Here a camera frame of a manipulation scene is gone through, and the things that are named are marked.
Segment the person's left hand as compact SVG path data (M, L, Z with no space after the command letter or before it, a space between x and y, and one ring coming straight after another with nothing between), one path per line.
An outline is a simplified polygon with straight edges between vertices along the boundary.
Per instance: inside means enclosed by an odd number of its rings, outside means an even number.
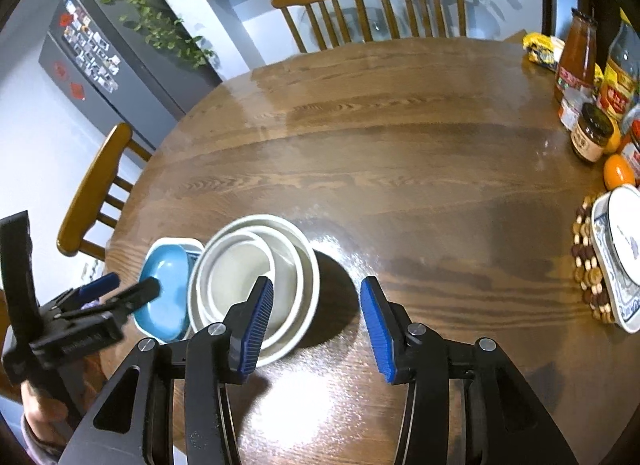
M84 409L88 411L105 383L105 374L97 355L85 359L84 383ZM55 424L67 419L65 404L37 393L29 381L21 384L21 396L25 421L36 439L46 445L66 445L68 437L64 437L55 427Z

